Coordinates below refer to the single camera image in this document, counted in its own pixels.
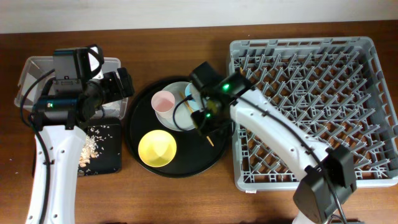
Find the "food scraps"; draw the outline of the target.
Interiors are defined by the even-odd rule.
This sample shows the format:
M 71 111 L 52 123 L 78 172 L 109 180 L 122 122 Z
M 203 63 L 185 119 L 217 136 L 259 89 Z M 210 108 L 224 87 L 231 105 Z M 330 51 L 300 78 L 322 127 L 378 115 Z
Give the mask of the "food scraps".
M 92 160 L 99 158 L 104 152 L 106 140 L 110 140 L 112 136 L 108 133 L 111 130 L 110 125 L 90 126 L 87 129 L 85 144 L 80 154 L 79 167 L 85 168 L 91 164 Z

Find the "yellow bowl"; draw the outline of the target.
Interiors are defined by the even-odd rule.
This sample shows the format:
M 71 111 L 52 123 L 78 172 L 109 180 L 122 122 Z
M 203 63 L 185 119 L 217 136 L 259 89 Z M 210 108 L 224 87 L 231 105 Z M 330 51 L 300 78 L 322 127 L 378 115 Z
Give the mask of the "yellow bowl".
M 177 142 L 167 131 L 150 131 L 139 141 L 139 158 L 149 167 L 166 166 L 175 158 L 176 153 Z

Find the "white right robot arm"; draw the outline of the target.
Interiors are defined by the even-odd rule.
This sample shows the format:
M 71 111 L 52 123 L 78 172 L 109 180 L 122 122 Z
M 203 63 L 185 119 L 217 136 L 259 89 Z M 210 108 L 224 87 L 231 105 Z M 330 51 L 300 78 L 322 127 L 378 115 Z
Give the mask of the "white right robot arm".
M 294 223 L 346 223 L 342 205 L 357 189 L 353 155 L 347 147 L 332 149 L 294 125 L 264 94 L 236 72 L 226 78 L 192 72 L 201 110 L 191 115 L 202 135 L 233 121 L 272 149 L 298 180 L 293 200 L 299 213 Z

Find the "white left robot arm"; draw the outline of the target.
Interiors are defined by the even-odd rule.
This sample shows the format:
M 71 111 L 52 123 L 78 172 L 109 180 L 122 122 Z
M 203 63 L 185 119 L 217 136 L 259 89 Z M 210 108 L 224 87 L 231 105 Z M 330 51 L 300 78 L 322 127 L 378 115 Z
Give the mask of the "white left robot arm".
M 86 129 L 103 104 L 134 94 L 126 68 L 83 82 L 76 93 L 49 92 L 56 78 L 47 82 L 32 112 L 24 119 L 35 134 L 35 170 L 27 223 L 74 223 L 75 195 L 80 154 Z

